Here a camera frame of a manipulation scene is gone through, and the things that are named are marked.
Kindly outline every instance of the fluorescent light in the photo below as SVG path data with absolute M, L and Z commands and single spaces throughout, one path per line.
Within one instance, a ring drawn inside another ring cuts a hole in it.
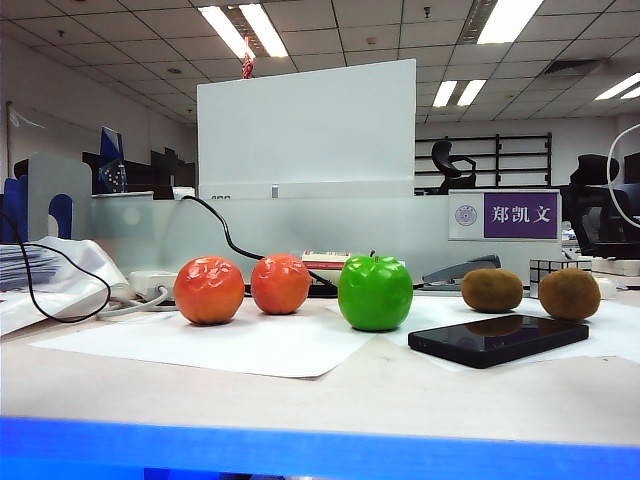
M 542 3 L 542 0 L 498 0 L 478 43 L 513 42 Z
M 467 88 L 464 89 L 462 95 L 460 95 L 460 100 L 458 100 L 458 105 L 464 107 L 465 105 L 471 105 L 473 99 L 476 98 L 476 95 L 480 92 L 482 87 L 484 86 L 484 82 L 486 80 L 471 80 Z
M 607 100 L 607 99 L 609 99 L 611 97 L 615 97 L 620 92 L 623 92 L 627 88 L 634 86 L 638 82 L 640 82 L 640 73 L 636 73 L 634 75 L 631 75 L 626 80 L 623 80 L 619 84 L 614 85 L 613 87 L 611 87 L 606 92 L 601 93 L 600 95 L 598 95 L 596 97 L 596 100 Z
M 284 48 L 282 40 L 278 32 L 273 28 L 269 17 L 262 9 L 262 5 L 253 3 L 250 5 L 240 5 L 240 10 L 244 18 L 247 19 L 253 31 L 256 32 L 258 38 L 264 45 L 270 56 L 272 57 L 287 57 L 287 49 Z
M 199 8 L 200 13 L 209 24 L 218 32 L 224 43 L 236 54 L 236 57 L 242 59 L 245 53 L 249 53 L 251 58 L 255 54 L 251 51 L 242 35 L 238 33 L 236 27 L 233 26 L 231 20 L 220 10 L 220 7 L 202 7 Z
M 640 87 L 634 88 L 630 92 L 625 93 L 622 98 L 636 98 L 640 97 Z
M 456 88 L 458 82 L 455 80 L 447 80 L 440 84 L 438 93 L 436 93 L 436 99 L 433 101 L 434 107 L 444 107 L 449 101 L 449 97 L 453 93 L 453 89 Z

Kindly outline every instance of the black smartphone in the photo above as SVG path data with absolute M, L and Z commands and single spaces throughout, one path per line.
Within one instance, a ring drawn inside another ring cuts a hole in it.
M 506 315 L 409 334 L 409 347 L 473 368 L 487 368 L 589 338 L 580 323 Z

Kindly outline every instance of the green apple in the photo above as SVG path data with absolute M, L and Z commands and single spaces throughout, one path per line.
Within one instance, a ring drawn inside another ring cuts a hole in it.
M 393 330 L 409 313 L 413 283 L 393 257 L 353 256 L 345 262 L 338 284 L 338 304 L 357 330 Z

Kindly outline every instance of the ceiling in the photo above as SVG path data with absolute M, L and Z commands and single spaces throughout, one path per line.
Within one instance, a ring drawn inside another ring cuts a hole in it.
M 195 123 L 196 85 L 240 78 L 242 67 L 196 7 L 237 3 L 250 2 L 4 0 L 2 27 L 137 102 Z M 640 67 L 640 0 L 544 0 L 514 43 L 457 45 L 472 4 L 265 1 L 290 56 L 257 58 L 254 75 L 415 58 L 416 123 L 640 112 L 640 98 L 593 101 Z M 579 59 L 604 61 L 586 75 L 543 73 L 555 60 Z M 441 81 L 471 79 L 487 79 L 472 105 L 431 106 Z

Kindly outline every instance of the phone screen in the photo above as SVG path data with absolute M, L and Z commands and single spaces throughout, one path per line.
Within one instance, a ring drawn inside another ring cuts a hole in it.
M 457 349 L 487 352 L 584 328 L 584 325 L 578 323 L 529 315 L 506 315 L 450 327 L 422 330 L 413 332 L 412 335 Z

